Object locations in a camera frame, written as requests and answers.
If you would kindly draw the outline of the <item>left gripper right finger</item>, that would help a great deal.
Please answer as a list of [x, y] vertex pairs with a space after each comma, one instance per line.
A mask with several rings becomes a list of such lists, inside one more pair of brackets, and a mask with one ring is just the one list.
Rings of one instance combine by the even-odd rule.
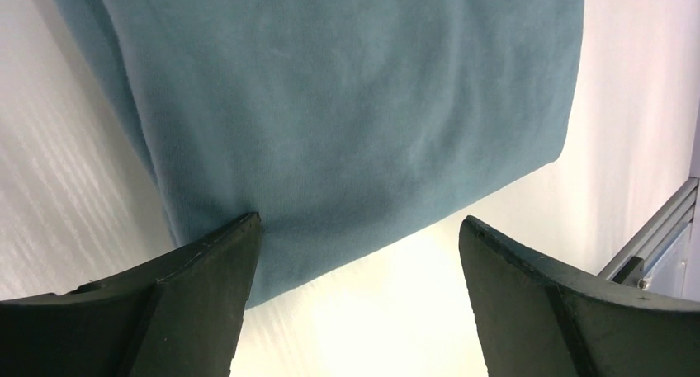
[[698, 375], [698, 303], [591, 275], [473, 216], [459, 252], [489, 375]]

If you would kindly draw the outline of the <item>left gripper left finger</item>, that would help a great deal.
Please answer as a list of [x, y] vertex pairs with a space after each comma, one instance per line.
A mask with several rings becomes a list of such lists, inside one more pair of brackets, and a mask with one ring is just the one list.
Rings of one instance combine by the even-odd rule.
[[228, 375], [261, 242], [244, 214], [66, 294], [3, 301], [2, 375]]

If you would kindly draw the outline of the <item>grey blue t shirt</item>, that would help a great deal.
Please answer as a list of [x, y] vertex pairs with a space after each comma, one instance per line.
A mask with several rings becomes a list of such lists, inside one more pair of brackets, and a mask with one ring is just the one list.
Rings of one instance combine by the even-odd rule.
[[173, 240], [260, 214], [257, 306], [558, 159], [584, 0], [54, 0]]

